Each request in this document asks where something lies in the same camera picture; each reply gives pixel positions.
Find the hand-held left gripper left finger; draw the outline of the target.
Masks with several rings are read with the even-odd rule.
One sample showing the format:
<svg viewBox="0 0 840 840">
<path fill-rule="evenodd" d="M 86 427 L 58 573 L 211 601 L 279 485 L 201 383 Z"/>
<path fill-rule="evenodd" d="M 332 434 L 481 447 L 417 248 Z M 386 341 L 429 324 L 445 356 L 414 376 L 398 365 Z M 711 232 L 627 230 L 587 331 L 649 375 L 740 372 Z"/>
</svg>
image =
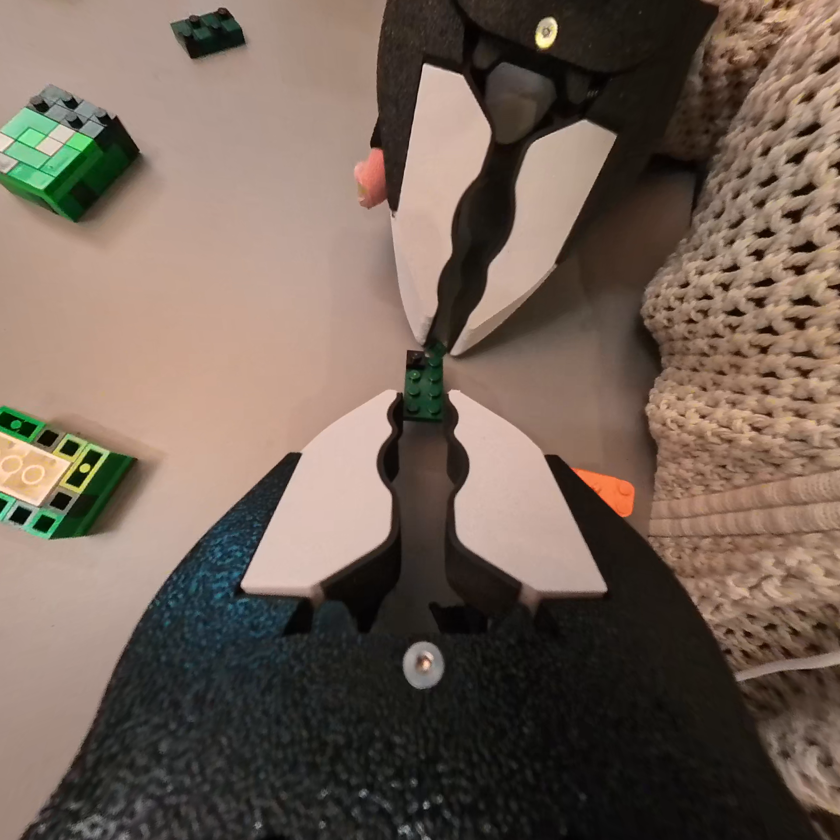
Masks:
<svg viewBox="0 0 840 840">
<path fill-rule="evenodd" d="M 399 470 L 403 396 L 383 391 L 303 450 L 240 587 L 257 596 L 343 604 L 371 630 L 401 572 Z"/>
</svg>

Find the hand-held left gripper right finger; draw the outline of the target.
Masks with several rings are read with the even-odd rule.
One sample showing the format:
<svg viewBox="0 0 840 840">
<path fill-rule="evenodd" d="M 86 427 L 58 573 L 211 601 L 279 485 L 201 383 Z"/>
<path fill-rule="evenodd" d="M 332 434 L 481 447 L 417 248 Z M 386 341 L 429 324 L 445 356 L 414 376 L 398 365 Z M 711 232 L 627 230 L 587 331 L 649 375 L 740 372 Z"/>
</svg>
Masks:
<svg viewBox="0 0 840 840">
<path fill-rule="evenodd" d="M 541 448 L 462 391 L 446 400 L 446 576 L 488 618 L 601 599 L 605 579 Z"/>
</svg>

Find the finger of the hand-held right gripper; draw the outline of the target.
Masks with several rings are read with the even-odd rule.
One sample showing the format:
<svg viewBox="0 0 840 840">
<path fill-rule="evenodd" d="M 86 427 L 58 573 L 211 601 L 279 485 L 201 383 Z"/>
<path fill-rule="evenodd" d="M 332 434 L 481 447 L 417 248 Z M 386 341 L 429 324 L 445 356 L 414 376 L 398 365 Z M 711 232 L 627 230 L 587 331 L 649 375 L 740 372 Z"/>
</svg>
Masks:
<svg viewBox="0 0 840 840">
<path fill-rule="evenodd" d="M 483 296 L 451 355 L 488 337 L 554 271 L 615 141 L 613 131 L 581 120 L 530 143 L 515 184 L 511 232 L 490 262 Z"/>
<path fill-rule="evenodd" d="M 482 169 L 490 140 L 490 122 L 467 79 L 425 64 L 400 201 L 392 212 L 397 284 L 420 344 L 429 337 L 440 277 L 453 255 L 456 209 Z"/>
</svg>

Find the dark green lego assembly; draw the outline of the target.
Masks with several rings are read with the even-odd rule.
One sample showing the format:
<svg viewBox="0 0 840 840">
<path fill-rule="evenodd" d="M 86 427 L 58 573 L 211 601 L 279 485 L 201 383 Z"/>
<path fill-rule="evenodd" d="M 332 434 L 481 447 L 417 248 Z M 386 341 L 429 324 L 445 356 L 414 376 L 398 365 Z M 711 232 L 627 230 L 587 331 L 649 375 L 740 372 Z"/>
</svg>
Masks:
<svg viewBox="0 0 840 840">
<path fill-rule="evenodd" d="M 402 412 L 407 422 L 440 423 L 445 412 L 444 364 L 405 370 Z"/>
</svg>

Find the person's right forearm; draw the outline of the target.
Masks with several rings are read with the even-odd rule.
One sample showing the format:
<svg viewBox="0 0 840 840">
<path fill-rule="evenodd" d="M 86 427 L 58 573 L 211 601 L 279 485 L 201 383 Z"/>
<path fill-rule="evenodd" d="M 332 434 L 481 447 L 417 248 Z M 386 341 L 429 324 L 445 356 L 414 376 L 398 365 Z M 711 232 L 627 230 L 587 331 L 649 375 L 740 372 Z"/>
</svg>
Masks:
<svg viewBox="0 0 840 840">
<path fill-rule="evenodd" d="M 706 164 L 730 137 L 765 123 L 784 137 L 804 128 L 799 107 L 838 91 L 838 2 L 714 2 L 718 16 L 689 64 L 656 151 Z"/>
</svg>

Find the green lego face block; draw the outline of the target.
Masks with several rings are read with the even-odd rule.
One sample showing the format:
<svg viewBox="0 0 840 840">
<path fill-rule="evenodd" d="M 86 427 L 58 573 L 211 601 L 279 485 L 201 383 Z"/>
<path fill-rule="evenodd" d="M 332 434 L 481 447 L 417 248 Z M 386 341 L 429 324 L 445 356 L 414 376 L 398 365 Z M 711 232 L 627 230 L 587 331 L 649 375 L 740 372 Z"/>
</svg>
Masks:
<svg viewBox="0 0 840 840">
<path fill-rule="evenodd" d="M 2 406 L 1 523 L 49 541 L 87 537 L 137 462 Z"/>
</svg>

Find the dark green flat lego plate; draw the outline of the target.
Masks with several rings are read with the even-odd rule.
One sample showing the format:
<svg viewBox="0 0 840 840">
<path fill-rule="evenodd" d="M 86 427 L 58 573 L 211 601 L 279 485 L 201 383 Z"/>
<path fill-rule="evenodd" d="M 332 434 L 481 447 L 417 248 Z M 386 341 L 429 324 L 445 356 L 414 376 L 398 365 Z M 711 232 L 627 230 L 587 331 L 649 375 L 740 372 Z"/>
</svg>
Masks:
<svg viewBox="0 0 840 840">
<path fill-rule="evenodd" d="M 227 7 L 170 23 L 173 36 L 193 60 L 246 45 L 244 30 Z"/>
</svg>

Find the green lego block dark studs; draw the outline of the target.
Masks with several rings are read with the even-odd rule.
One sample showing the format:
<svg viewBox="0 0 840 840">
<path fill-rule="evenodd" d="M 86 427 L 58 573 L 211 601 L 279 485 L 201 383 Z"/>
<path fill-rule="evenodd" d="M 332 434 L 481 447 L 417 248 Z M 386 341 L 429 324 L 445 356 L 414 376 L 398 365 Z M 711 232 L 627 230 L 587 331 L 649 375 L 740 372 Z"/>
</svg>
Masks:
<svg viewBox="0 0 840 840">
<path fill-rule="evenodd" d="M 1 129 L 2 187 L 74 223 L 139 158 L 116 113 L 54 85 Z"/>
</svg>

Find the person's right hand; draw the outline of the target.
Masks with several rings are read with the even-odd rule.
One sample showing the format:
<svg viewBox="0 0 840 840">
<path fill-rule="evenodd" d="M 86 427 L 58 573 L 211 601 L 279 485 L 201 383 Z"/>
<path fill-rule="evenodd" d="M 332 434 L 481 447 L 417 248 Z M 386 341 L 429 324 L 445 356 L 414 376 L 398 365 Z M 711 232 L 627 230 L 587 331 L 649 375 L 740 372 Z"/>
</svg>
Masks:
<svg viewBox="0 0 840 840">
<path fill-rule="evenodd" d="M 366 159 L 353 168 L 353 178 L 361 207 L 371 209 L 382 204 L 387 198 L 382 149 L 371 148 Z"/>
</svg>

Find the orange brick separator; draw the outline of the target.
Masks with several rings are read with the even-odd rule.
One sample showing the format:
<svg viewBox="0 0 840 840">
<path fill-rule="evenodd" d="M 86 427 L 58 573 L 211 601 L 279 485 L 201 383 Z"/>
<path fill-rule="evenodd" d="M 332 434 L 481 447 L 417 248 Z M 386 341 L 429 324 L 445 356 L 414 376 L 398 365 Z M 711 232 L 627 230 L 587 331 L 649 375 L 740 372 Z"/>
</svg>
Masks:
<svg viewBox="0 0 840 840">
<path fill-rule="evenodd" d="M 634 512 L 635 488 L 629 481 L 588 469 L 573 468 L 573 472 L 620 517 L 629 518 Z"/>
</svg>

